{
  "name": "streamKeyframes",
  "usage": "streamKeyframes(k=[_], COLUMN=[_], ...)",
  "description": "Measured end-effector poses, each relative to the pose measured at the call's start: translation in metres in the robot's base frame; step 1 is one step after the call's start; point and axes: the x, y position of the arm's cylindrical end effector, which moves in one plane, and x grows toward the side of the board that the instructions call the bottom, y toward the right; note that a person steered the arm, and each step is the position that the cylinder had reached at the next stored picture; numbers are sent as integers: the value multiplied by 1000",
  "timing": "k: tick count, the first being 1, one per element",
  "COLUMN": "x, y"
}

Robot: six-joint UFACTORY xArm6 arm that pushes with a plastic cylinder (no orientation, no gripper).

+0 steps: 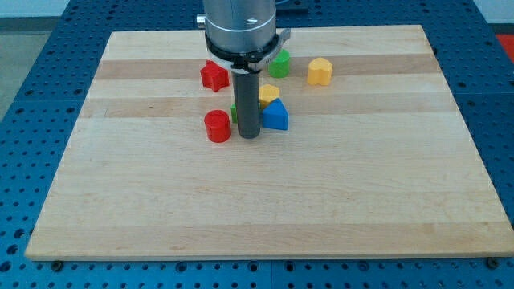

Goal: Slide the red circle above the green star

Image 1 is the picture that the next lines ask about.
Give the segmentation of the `black mounting flange ring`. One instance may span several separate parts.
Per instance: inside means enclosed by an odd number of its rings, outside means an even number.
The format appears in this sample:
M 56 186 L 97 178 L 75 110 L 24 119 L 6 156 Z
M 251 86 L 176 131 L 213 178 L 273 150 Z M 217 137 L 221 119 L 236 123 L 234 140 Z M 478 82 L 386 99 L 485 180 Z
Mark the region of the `black mounting flange ring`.
M 239 74 L 258 74 L 280 53 L 284 43 L 291 37 L 291 29 L 275 34 L 264 47 L 250 52 L 229 52 L 216 47 L 205 35 L 206 47 L 213 62 L 222 68 Z

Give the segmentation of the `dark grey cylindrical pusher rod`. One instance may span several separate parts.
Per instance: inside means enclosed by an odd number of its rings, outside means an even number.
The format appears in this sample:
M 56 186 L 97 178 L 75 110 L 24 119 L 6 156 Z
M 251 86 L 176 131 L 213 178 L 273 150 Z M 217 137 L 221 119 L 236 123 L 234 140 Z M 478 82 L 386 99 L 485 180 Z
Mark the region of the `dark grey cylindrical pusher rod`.
M 239 135 L 256 138 L 260 133 L 259 75 L 233 73 L 232 81 Z

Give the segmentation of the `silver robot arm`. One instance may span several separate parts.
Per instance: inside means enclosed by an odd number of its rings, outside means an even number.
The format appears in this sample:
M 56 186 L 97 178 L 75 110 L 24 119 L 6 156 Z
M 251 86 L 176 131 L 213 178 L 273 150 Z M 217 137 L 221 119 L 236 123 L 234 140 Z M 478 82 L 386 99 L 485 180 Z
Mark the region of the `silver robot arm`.
M 259 73 L 280 53 L 291 30 L 276 29 L 275 0 L 203 0 L 196 23 L 212 60 L 230 71 L 239 135 L 260 134 Z

